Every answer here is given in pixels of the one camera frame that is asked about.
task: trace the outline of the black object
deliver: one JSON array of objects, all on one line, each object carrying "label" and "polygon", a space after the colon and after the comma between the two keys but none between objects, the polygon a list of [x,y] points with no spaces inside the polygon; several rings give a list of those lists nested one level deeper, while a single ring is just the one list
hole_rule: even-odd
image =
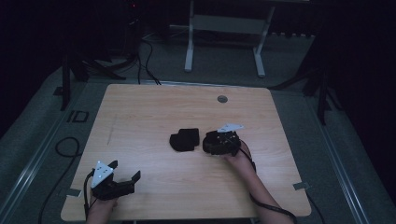
[{"label": "black object", "polygon": [[[113,161],[108,166],[115,169],[118,166],[118,162]],[[111,174],[98,186],[93,188],[92,195],[99,200],[106,201],[134,193],[134,184],[140,179],[140,171],[132,176],[130,181],[117,183],[113,181],[113,177],[114,174]]]},{"label": "black object", "polygon": [[209,132],[203,142],[204,152],[212,155],[224,155],[231,153],[235,156],[241,147],[236,132],[218,133],[217,131]]},{"label": "black object", "polygon": [[178,133],[171,134],[169,143],[176,151],[193,151],[194,147],[199,146],[199,130],[180,129]]}]

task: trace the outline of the hand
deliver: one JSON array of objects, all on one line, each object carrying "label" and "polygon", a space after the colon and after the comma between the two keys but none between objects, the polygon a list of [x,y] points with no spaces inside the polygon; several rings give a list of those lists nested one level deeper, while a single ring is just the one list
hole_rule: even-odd
[{"label": "hand", "polygon": [[222,155],[221,157],[230,163],[241,177],[248,177],[256,174],[248,156],[251,158],[250,150],[246,143],[241,140],[241,147],[234,157],[231,154]]},{"label": "hand", "polygon": [[110,219],[113,208],[118,204],[117,200],[118,198],[102,201],[91,195],[91,206],[88,213],[87,223],[107,223]]}]

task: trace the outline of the dark background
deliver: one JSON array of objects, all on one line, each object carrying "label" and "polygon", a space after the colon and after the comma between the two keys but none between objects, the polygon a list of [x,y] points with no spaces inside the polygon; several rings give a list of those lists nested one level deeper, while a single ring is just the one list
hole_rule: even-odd
[{"label": "dark background", "polygon": [[[247,1],[244,6],[239,1],[215,2],[203,0],[203,7],[197,10],[262,16],[255,1]],[[138,7],[131,8],[132,3]],[[189,13],[189,1],[184,0],[120,0],[116,5],[108,0],[23,0],[1,4],[0,136],[44,79],[61,66],[70,46],[93,59],[109,60],[109,52],[122,49],[127,22],[138,18],[166,38],[168,25],[187,25]],[[273,35],[316,36],[303,67],[325,66],[331,71],[330,85],[394,202],[395,12],[391,1],[281,3],[270,28]]]}]

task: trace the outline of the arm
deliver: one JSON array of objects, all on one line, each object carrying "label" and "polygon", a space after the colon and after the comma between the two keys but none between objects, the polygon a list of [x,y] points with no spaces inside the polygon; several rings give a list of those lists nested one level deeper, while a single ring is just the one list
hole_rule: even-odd
[{"label": "arm", "polygon": [[110,219],[113,207],[117,206],[117,199],[102,201],[91,196],[87,224],[106,224]]},{"label": "arm", "polygon": [[[241,143],[241,149],[249,155],[250,152],[248,147],[244,142]],[[280,208],[279,204],[274,200],[260,178],[256,175],[256,171],[254,170],[247,156],[245,156],[242,152],[238,152],[234,157],[231,155],[225,155],[222,156],[222,158],[230,163],[235,171],[241,176],[245,185],[247,186],[247,190],[257,201]],[[263,224],[293,223],[292,219],[284,214],[260,207],[257,204],[255,204],[255,208],[258,212],[259,219]]]}]

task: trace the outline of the wooden table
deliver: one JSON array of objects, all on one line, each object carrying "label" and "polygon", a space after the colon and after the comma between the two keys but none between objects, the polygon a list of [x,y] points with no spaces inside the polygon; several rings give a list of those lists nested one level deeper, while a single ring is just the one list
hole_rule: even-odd
[{"label": "wooden table", "polygon": [[[220,103],[218,96],[228,98]],[[248,193],[231,167],[203,152],[205,134],[225,123],[249,146],[257,173],[278,203],[296,216],[311,212],[288,140],[267,89],[213,86],[109,85],[71,189],[83,189],[97,161],[119,161],[114,180],[142,177],[119,199],[112,219],[255,217]],[[169,137],[198,128],[200,146],[176,152]],[[84,220],[83,197],[67,197],[62,219]]]}]

